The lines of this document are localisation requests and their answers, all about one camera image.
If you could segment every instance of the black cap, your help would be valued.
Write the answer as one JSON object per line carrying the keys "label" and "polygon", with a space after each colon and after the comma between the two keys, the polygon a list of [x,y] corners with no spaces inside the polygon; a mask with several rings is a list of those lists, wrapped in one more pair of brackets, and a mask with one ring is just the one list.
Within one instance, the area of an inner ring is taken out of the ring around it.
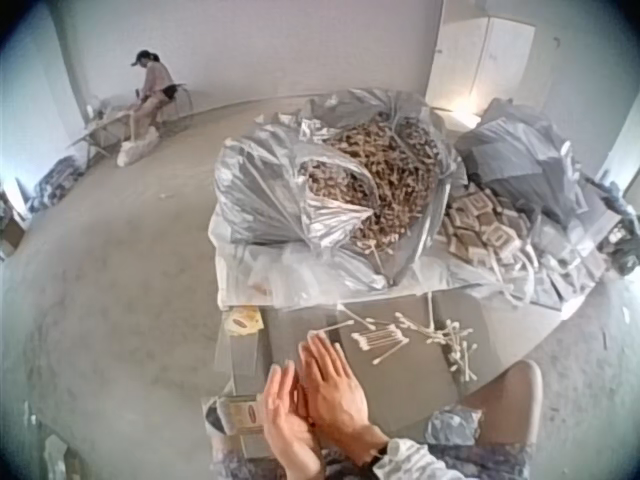
{"label": "black cap", "polygon": [[143,58],[150,58],[150,57],[151,57],[151,52],[149,50],[140,50],[138,52],[138,55],[136,55],[136,61],[133,62],[131,66],[135,67],[136,65],[140,64],[140,60],[142,60]]}

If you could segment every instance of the white cabinet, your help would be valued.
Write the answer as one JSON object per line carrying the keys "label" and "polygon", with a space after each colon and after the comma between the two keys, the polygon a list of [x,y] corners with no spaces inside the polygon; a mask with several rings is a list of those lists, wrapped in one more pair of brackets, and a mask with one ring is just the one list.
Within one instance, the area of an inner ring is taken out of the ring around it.
{"label": "white cabinet", "polygon": [[460,5],[445,3],[426,99],[436,108],[481,114],[493,98],[517,93],[535,27]]}

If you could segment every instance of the gray plastic bag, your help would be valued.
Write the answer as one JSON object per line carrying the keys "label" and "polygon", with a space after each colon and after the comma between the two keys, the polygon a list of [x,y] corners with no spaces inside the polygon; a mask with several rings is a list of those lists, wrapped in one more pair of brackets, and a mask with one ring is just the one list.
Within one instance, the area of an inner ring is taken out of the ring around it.
{"label": "gray plastic bag", "polygon": [[[433,140],[439,178],[421,218],[414,222],[408,235],[399,239],[392,254],[380,254],[378,263],[349,243],[351,233],[373,213],[375,183],[357,162],[321,142],[380,112],[390,115],[393,128],[403,118],[418,119]],[[363,275],[360,271],[353,279],[364,287],[380,290],[397,284],[431,243],[440,226],[450,179],[459,158],[444,141],[443,124],[436,119],[415,94],[378,89],[347,90],[313,99],[294,114],[274,115],[271,123],[256,125],[247,135],[227,140],[216,164],[215,188],[217,208],[229,228],[225,238],[217,238],[214,228],[214,243],[227,241],[284,248],[303,241],[316,258],[344,270],[342,273],[350,278],[353,269],[343,265],[340,258],[346,258],[348,253],[347,256],[367,260],[369,274]],[[358,175],[370,189],[370,208],[312,195],[306,178],[299,173],[300,166],[310,158]]]}
{"label": "gray plastic bag", "polygon": [[579,166],[571,143],[533,109],[495,99],[456,149],[469,176],[514,204],[540,208],[567,228],[582,208]]}

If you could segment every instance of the gray floor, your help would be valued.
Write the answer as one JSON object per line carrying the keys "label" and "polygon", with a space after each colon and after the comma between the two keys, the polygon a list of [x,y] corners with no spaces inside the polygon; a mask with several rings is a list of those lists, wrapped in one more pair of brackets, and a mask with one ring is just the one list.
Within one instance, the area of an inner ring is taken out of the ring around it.
{"label": "gray floor", "polygon": [[[290,104],[201,115],[132,167],[101,162],[35,219],[2,266],[1,440],[16,463],[40,455],[28,399],[95,478],[210,478],[200,399],[227,381],[213,369],[213,165],[226,137]],[[599,285],[531,354],[545,379],[533,478],[616,478],[640,452],[639,292]]]}

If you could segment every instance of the white sleeve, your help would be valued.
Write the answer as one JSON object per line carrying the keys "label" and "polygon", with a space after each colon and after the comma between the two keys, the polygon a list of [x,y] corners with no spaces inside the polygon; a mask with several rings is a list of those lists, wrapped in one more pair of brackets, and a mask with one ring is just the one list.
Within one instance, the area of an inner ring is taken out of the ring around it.
{"label": "white sleeve", "polygon": [[393,439],[387,454],[373,467],[380,480],[419,478],[420,480],[464,480],[456,470],[429,453],[429,447],[407,439]]}

